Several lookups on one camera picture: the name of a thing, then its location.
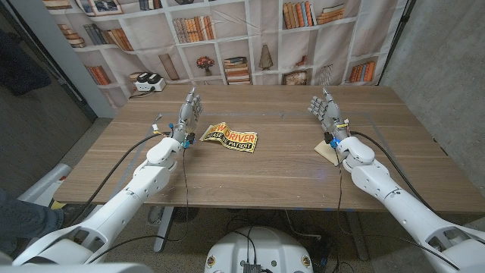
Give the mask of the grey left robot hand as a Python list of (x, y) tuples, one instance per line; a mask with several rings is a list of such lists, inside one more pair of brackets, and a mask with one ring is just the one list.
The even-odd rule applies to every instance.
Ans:
[(196, 94), (196, 88), (193, 87), (180, 109), (172, 138), (181, 143), (189, 134), (194, 133), (202, 110), (200, 96)]

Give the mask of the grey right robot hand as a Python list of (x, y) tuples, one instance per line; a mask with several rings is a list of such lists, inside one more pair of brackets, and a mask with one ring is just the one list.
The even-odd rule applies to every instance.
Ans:
[(308, 110), (319, 120), (325, 133), (329, 133), (337, 142), (349, 137), (347, 124), (342, 119), (340, 108), (334, 102), (327, 88), (323, 88), (323, 98), (314, 96)]

